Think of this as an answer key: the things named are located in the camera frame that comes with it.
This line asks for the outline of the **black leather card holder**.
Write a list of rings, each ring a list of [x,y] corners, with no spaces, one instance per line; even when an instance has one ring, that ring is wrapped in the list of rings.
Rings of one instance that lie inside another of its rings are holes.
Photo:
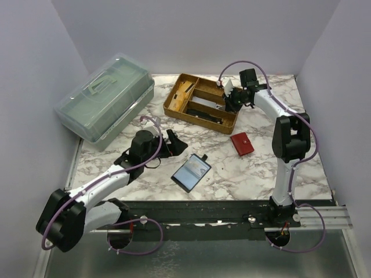
[[[207,158],[208,156],[206,154],[199,157],[193,153],[171,176],[171,180],[184,191],[190,193],[212,168],[211,165],[206,162]]]

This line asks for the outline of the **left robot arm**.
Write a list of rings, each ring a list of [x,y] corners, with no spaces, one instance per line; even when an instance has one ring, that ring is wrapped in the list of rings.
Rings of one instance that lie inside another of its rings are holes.
[[[62,252],[77,245],[84,233],[117,223],[127,213],[123,203],[106,197],[136,180],[153,159],[179,156],[188,147],[173,130],[162,138],[149,130],[135,134],[131,146],[118,157],[106,172],[91,182],[71,191],[55,190],[36,224],[42,238],[42,248],[51,242]]]

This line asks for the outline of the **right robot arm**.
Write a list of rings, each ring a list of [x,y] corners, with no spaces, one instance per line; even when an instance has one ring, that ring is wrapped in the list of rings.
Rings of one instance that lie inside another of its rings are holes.
[[[257,106],[275,122],[272,150],[278,169],[275,188],[268,202],[267,219],[271,223],[285,220],[295,212],[295,167],[311,147],[310,129],[304,123],[310,118],[306,113],[298,114],[290,110],[274,96],[270,85],[259,84],[255,69],[241,71],[239,76],[242,89],[236,88],[229,78],[220,78],[217,86],[224,91],[227,112],[237,113],[243,106]]]

